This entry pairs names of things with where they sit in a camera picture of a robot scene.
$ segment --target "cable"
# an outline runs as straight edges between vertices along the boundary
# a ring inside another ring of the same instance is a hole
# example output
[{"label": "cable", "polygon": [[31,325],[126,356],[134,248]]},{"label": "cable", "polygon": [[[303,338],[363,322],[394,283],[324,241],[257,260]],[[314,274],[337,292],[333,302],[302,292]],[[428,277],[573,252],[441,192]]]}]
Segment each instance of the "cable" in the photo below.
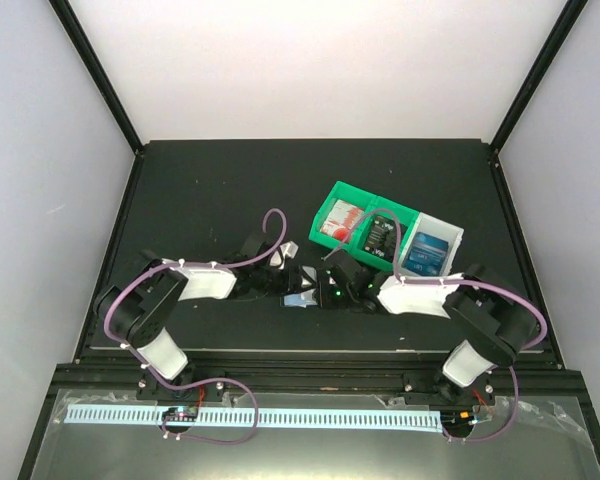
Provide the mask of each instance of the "cable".
[{"label": "cable", "polygon": [[480,402],[481,405],[484,405],[485,407],[487,407],[487,410],[489,410],[489,413],[491,413],[493,415],[493,408],[491,408],[491,405],[489,405],[487,402],[484,401],[484,398],[482,398],[482,395],[480,395],[480,393],[475,388],[473,390],[471,390],[471,392],[473,393],[473,396],[478,399],[478,402]]},{"label": "cable", "polygon": [[449,439],[449,441],[459,440],[459,441],[466,442],[466,443],[488,442],[489,440],[495,440],[499,436],[503,435],[505,432],[507,432],[513,426],[513,424],[516,421],[516,417],[518,416],[518,400],[519,400],[518,377],[517,377],[516,371],[513,369],[513,367],[509,367],[509,371],[511,372],[511,380],[513,380],[513,410],[511,411],[511,416],[509,416],[509,420],[507,420],[507,423],[505,423],[503,425],[503,427],[500,430],[498,430],[497,432],[487,435],[486,437],[480,437],[480,438],[453,437],[449,434],[449,432],[447,432],[446,428],[442,427],[442,432],[444,433],[444,436]]},{"label": "cable", "polygon": [[[118,295],[116,297],[116,299],[113,301],[113,303],[111,304],[111,307],[109,307],[109,310],[107,311],[107,314],[105,315],[105,319],[104,319],[104,333],[107,335],[107,337],[109,337],[111,340],[114,340],[116,342],[120,342],[121,344],[125,344],[125,340],[123,338],[118,337],[117,335],[115,335],[112,331],[111,331],[111,319],[113,318],[113,314],[115,313],[116,309],[120,306],[120,304],[124,301],[124,299],[127,297],[127,295],[129,295],[131,292],[133,292],[140,284],[142,284],[143,282],[145,282],[147,279],[151,278],[153,275],[155,275],[158,272],[161,272],[163,270],[166,270],[168,268],[181,268],[181,267],[208,267],[208,268],[216,268],[216,267],[222,267],[222,268],[240,268],[240,267],[244,267],[247,265],[251,265],[253,263],[257,263],[260,260],[267,258],[268,256],[270,256],[271,254],[273,254],[273,252],[275,252],[280,245],[282,244],[284,237],[287,233],[287,217],[284,215],[284,213],[282,212],[282,210],[280,210],[279,208],[272,208],[271,210],[269,210],[263,220],[262,220],[262,230],[264,232],[267,231],[267,222],[269,220],[269,218],[271,217],[272,214],[276,213],[277,215],[280,216],[280,219],[282,220],[282,228],[280,231],[280,235],[278,236],[278,240],[276,240],[275,244],[269,248],[266,252],[251,258],[249,260],[244,260],[242,262],[237,262],[237,263],[232,263],[232,264],[228,264],[228,265],[220,265],[220,264],[207,264],[207,263],[198,263],[198,262],[182,262],[182,264],[180,262],[169,262],[169,263],[163,263],[161,265],[158,265],[156,267],[150,268],[149,270],[147,270],[146,272],[144,272],[142,275],[140,275],[138,278],[136,278],[133,282],[131,282],[124,290],[122,290],[122,292],[120,292],[120,295]],[[147,360],[133,347],[129,346],[128,350],[140,361],[140,363],[142,364],[148,364],[149,362],[147,362]],[[206,437],[199,437],[197,435],[180,435],[181,438],[187,438],[187,439],[192,439],[192,440],[199,440],[202,442],[208,442],[208,443],[213,443],[216,445],[238,445],[240,443],[244,443],[247,440],[249,440],[256,432],[257,426],[258,426],[258,402],[256,400],[255,395],[253,394],[253,392],[249,389],[249,387],[247,387],[246,385],[244,385],[241,382],[238,382],[237,380],[232,380],[230,378],[209,378],[206,380],[201,380],[198,382],[193,382],[193,383],[189,383],[187,385],[172,385],[169,382],[167,382],[162,375],[160,375],[160,373],[158,373],[158,371],[156,369],[154,369],[152,366],[149,365],[148,367],[149,372],[151,372],[151,374],[155,377],[156,381],[162,385],[164,388],[169,389],[169,390],[189,390],[191,388],[197,388],[200,387],[202,385],[207,385],[209,383],[217,383],[217,382],[222,382],[222,383],[229,383],[231,385],[236,385],[238,387],[240,387],[242,390],[245,391],[245,393],[247,395],[249,395],[249,397],[251,398],[251,401],[253,402],[253,408],[254,408],[254,419],[253,419],[253,425],[251,426],[251,428],[249,429],[249,431],[242,436],[241,438],[237,439],[237,440],[216,440],[213,438],[206,438]]]}]

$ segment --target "white panel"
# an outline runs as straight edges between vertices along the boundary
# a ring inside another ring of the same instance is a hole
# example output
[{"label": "white panel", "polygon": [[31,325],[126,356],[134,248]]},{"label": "white panel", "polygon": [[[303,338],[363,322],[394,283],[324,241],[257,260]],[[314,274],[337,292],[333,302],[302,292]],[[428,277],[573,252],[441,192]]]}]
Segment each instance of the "white panel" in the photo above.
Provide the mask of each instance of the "white panel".
[{"label": "white panel", "polygon": [[[169,407],[150,405],[73,404],[65,423],[96,425],[161,425]],[[411,410],[341,410],[316,408],[260,408],[258,428],[309,428],[341,430],[411,430],[442,433],[440,412]],[[255,409],[201,407],[195,420],[182,414],[168,426],[250,427]]]},{"label": "white panel", "polygon": [[133,156],[48,2],[0,2],[0,480],[71,360]]},{"label": "white panel", "polygon": [[600,420],[600,0],[589,2],[502,163],[565,360]]},{"label": "white panel", "polygon": [[564,0],[74,0],[144,142],[490,141]]}]

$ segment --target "black frame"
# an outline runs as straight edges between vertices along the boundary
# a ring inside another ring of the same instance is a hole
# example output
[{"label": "black frame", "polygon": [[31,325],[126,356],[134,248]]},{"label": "black frame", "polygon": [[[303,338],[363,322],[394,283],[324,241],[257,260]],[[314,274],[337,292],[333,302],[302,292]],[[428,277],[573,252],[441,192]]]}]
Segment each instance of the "black frame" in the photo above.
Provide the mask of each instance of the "black frame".
[{"label": "black frame", "polygon": [[[144,146],[84,30],[80,26],[70,2],[68,0],[49,0],[49,2],[125,135],[129,146],[136,155],[95,286],[95,296],[109,279],[139,174],[142,170]],[[489,165],[494,185],[500,198],[529,298],[538,306],[547,319],[549,317],[546,304],[498,154],[586,3],[587,0],[568,0],[566,2],[562,13],[489,146]],[[143,372],[138,369],[135,359],[127,352],[94,351],[84,348],[93,328],[95,328],[95,322],[92,321],[90,315],[87,315],[74,353],[74,363],[58,365],[56,369],[24,459],[19,475],[20,479],[29,478],[33,471],[46,425],[60,389],[138,389],[138,381],[142,378]],[[550,348],[545,353],[530,355],[528,358],[522,356],[516,363],[520,379],[520,393],[521,395],[577,397],[600,464],[600,425],[595,410],[591,404],[581,373],[563,369],[562,354],[550,321],[548,344]],[[395,393],[403,388],[402,372],[405,369],[431,371],[440,365],[443,356],[440,354],[413,354],[397,361],[394,359],[387,360],[386,356],[383,355],[365,355],[362,360],[351,360],[351,358],[345,358],[337,354],[323,354],[307,359],[298,354],[249,353],[236,355],[221,352],[197,352],[190,354],[190,360],[202,371],[223,371],[228,376],[243,380],[257,392],[315,392],[321,386],[337,383],[342,392],[353,391],[354,388],[355,391],[359,392],[362,388],[366,392]],[[492,383],[498,392],[507,395],[512,394],[508,372],[494,372]]]}]

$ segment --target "black table surface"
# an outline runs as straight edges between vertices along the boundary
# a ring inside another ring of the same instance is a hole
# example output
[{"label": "black table surface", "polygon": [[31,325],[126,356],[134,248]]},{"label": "black table surface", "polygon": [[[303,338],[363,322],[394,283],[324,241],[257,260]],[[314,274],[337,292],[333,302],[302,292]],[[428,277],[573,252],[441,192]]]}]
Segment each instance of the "black table surface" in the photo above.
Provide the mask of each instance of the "black table surface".
[{"label": "black table surface", "polygon": [[[171,259],[219,259],[272,207],[286,213],[296,259],[318,264],[327,249],[309,241],[309,229],[338,180],[464,228],[452,271],[482,263],[525,291],[479,140],[153,141],[112,270],[145,248]],[[271,231],[279,226],[272,220]],[[441,317],[283,308],[270,297],[180,302],[167,327],[184,350],[444,352],[462,339]],[[114,344],[98,325],[90,346]]]}]

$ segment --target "clear plastic sheet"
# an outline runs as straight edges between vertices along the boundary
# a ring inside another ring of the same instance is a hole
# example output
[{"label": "clear plastic sheet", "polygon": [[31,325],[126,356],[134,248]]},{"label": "clear plastic sheet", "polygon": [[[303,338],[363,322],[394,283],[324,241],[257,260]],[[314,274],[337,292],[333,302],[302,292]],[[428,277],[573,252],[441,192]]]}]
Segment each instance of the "clear plastic sheet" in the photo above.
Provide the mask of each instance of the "clear plastic sheet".
[{"label": "clear plastic sheet", "polygon": [[[246,396],[225,393],[225,406],[250,407]],[[259,394],[263,407],[426,409],[399,397],[376,395]],[[472,435],[493,433],[507,420],[512,399],[497,398],[492,419]],[[63,391],[49,419],[32,478],[127,480],[214,478],[216,480],[297,478],[445,478],[449,480],[560,478],[600,480],[577,399],[523,397],[518,419],[493,442],[448,444],[442,435],[418,432],[262,429],[238,447],[162,438],[158,429],[132,425],[65,424],[75,403],[138,401],[133,392]],[[232,439],[234,429],[205,429],[205,435]],[[240,466],[227,468],[227,459]]]},{"label": "clear plastic sheet", "polygon": [[[493,408],[496,417],[508,418],[513,398],[496,397]],[[534,399],[532,402],[518,402],[516,423],[523,423],[537,428],[547,428],[556,433],[567,435],[581,445],[593,450],[593,443],[587,430],[580,426],[564,408],[551,400]]]}]

